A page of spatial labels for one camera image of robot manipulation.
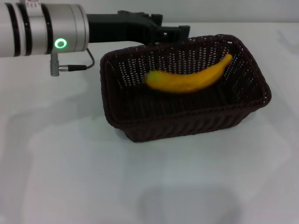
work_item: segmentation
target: yellow banana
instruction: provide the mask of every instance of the yellow banana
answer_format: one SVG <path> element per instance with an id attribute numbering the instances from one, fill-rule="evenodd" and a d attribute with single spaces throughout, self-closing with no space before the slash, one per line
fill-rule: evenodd
<path id="1" fill-rule="evenodd" d="M 223 60 L 202 71 L 180 75 L 164 71 L 150 71 L 145 77 L 145 83 L 152 89 L 171 92 L 189 93 L 204 89 L 218 81 L 232 61 L 232 56 L 227 54 Z"/>

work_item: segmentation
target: basket rim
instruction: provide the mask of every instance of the basket rim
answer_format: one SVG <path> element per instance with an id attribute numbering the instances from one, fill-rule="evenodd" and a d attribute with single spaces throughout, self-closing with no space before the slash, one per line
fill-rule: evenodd
<path id="1" fill-rule="evenodd" d="M 192 44 L 197 44 L 197 43 L 205 43 L 205 42 L 210 42 L 210 41 L 229 41 L 233 42 L 241 52 L 243 52 L 243 56 L 246 58 L 248 61 L 249 65 L 251 67 L 256 68 L 256 78 L 258 79 L 258 82 L 260 83 L 260 92 L 262 94 L 262 98 L 258 100 L 252 100 L 248 103 L 239 103 L 239 104 L 231 104 L 231 105 L 225 105 L 225 106 L 218 106 L 218 107 L 210 107 L 210 108 L 203 108 L 199 110 L 193 110 L 193 111 L 184 111 L 184 112 L 179 112 L 176 114 L 171 114 L 163 117 L 155 117 L 155 118 L 146 118 L 146 119 L 132 119 L 132 120 L 119 120 L 117 117 L 113 114 L 113 111 L 110 107 L 111 102 L 110 98 L 107 97 L 109 94 L 109 80 L 106 79 L 106 70 L 107 70 L 107 65 L 108 61 L 114 57 L 114 56 L 125 56 L 128 54 L 133 54 L 136 51 L 138 53 L 142 52 L 148 52 L 151 50 L 158 50 L 162 51 L 164 49 L 168 49 L 169 47 L 175 48 L 175 47 L 181 47 L 182 45 L 192 45 Z M 102 99 L 103 99 L 103 106 L 104 106 L 104 112 L 106 119 L 110 125 L 116 128 L 130 128 L 131 126 L 136 126 L 137 124 L 147 124 L 147 125 L 152 125 L 152 124 L 160 124 L 164 122 L 169 122 L 170 120 L 178 119 L 183 116 L 192 116 L 192 117 L 197 117 L 197 116 L 217 116 L 217 114 L 221 113 L 223 114 L 224 112 L 227 113 L 243 113 L 245 110 L 247 112 L 249 111 L 256 111 L 259 108 L 265 107 L 268 105 L 268 103 L 271 101 L 272 94 L 271 90 L 266 83 L 266 80 L 264 76 L 262 75 L 262 72 L 260 68 L 258 67 L 258 64 L 256 63 L 256 60 L 252 56 L 252 54 L 249 52 L 247 47 L 242 43 L 241 40 L 239 40 L 237 37 L 233 35 L 224 35 L 224 34 L 218 34 L 218 35 L 206 35 L 206 36 L 199 36 L 199 37 L 191 37 L 188 38 L 187 41 L 182 42 L 182 43 L 162 43 L 162 44 L 156 44 L 156 45 L 139 45 L 136 47 L 129 47 L 129 48 L 124 48 L 124 49 L 118 49 L 114 50 L 111 52 L 106 53 L 100 62 L 100 75 L 101 75 L 101 91 L 102 91 Z"/>

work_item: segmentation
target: woven texture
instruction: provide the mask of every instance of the woven texture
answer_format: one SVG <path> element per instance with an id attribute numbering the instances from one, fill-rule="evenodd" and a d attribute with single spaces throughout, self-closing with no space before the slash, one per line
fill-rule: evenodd
<path id="1" fill-rule="evenodd" d="M 226 53 L 233 56 L 231 64 L 207 89 L 169 94 L 143 83 L 150 70 L 191 74 L 218 63 Z M 134 142 L 233 127 L 271 100 L 256 61 L 232 35 L 116 50 L 104 55 L 100 73 L 106 119 Z"/>

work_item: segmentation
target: white wall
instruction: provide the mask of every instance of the white wall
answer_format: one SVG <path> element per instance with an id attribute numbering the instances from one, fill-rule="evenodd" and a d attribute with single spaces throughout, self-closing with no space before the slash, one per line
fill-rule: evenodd
<path id="1" fill-rule="evenodd" d="M 41 0 L 79 3 L 88 13 L 117 10 L 163 14 L 168 22 L 199 21 L 296 21 L 299 0 Z"/>

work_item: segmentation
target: white table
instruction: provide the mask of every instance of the white table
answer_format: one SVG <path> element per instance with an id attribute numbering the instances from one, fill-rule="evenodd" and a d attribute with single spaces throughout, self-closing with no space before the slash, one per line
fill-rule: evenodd
<path id="1" fill-rule="evenodd" d="M 299 223 L 299 23 L 190 25 L 244 42 L 267 107 L 228 130 L 135 144 L 106 122 L 99 60 L 137 43 L 90 44 L 97 66 L 60 77 L 49 56 L 0 60 L 0 224 Z"/>

